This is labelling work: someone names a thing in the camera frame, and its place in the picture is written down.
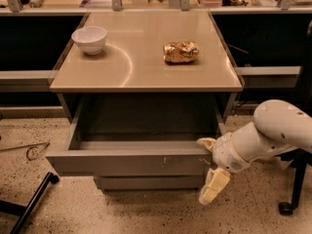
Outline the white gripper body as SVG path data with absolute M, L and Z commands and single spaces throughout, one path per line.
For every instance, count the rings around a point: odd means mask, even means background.
M 213 147 L 213 161 L 231 174 L 237 174 L 251 165 L 238 154 L 231 133 L 216 140 Z

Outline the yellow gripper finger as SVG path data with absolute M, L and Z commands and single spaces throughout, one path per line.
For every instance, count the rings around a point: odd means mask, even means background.
M 201 137 L 197 140 L 197 143 L 201 146 L 205 146 L 210 152 L 213 152 L 216 140 L 212 137 Z
M 211 203 L 225 188 L 230 181 L 230 178 L 231 174 L 222 168 L 217 168 L 215 170 L 209 169 L 205 184 L 200 191 L 199 202 L 202 205 L 208 205 Z

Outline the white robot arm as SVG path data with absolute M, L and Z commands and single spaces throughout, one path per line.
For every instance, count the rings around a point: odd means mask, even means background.
M 211 203 L 225 188 L 232 174 L 252 162 L 289 153 L 298 148 L 312 153 L 312 118 L 296 106 L 279 99 L 261 103 L 253 120 L 233 133 L 197 140 L 212 153 L 216 169 L 209 168 L 199 202 Z

